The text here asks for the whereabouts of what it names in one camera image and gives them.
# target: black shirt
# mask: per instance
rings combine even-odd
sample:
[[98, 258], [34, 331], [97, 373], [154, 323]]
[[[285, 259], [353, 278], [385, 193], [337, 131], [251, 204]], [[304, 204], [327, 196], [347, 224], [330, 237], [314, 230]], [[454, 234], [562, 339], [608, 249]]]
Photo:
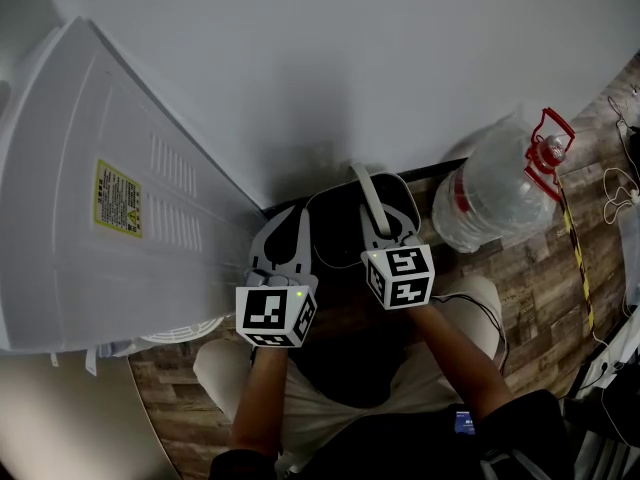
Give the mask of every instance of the black shirt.
[[[455, 411], [361, 418], [319, 450], [295, 478], [573, 478], [558, 402], [537, 391], [494, 411], [476, 435], [456, 434]], [[273, 461], [233, 450], [214, 459], [211, 479], [275, 479]]]

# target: white appliance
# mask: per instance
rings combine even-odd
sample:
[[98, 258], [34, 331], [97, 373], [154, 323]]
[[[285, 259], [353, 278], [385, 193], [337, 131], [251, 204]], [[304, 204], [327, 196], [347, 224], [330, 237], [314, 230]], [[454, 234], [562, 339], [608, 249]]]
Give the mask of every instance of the white appliance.
[[79, 350], [233, 312], [265, 220], [82, 19], [0, 118], [0, 348]]

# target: forearm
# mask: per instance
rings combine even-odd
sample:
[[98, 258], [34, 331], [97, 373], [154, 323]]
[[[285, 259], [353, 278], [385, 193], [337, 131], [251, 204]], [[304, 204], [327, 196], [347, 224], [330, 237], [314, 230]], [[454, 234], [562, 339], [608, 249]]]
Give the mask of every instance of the forearm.
[[288, 351], [259, 348], [236, 413], [229, 447], [278, 456]]
[[442, 373], [469, 407], [476, 422], [513, 400], [493, 361], [433, 306], [409, 314]]

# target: large plastic bottle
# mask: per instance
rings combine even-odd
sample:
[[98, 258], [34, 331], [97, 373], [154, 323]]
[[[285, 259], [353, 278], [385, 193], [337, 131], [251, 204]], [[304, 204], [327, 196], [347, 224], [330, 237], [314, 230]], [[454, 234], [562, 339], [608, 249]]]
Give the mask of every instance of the large plastic bottle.
[[[538, 131], [545, 116], [569, 135], [565, 147], [554, 135]], [[497, 238], [526, 238], [551, 224], [560, 200], [555, 168], [575, 134], [552, 109], [531, 133], [515, 118], [485, 133], [469, 159], [445, 178], [433, 203], [433, 225], [454, 249], [474, 252]]]

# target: warning label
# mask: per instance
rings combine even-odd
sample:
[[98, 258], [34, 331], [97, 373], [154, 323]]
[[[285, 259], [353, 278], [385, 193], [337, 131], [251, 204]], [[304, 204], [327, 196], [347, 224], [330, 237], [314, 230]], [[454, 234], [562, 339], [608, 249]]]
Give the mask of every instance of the warning label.
[[98, 160], [93, 217], [98, 224], [142, 238], [140, 185]]

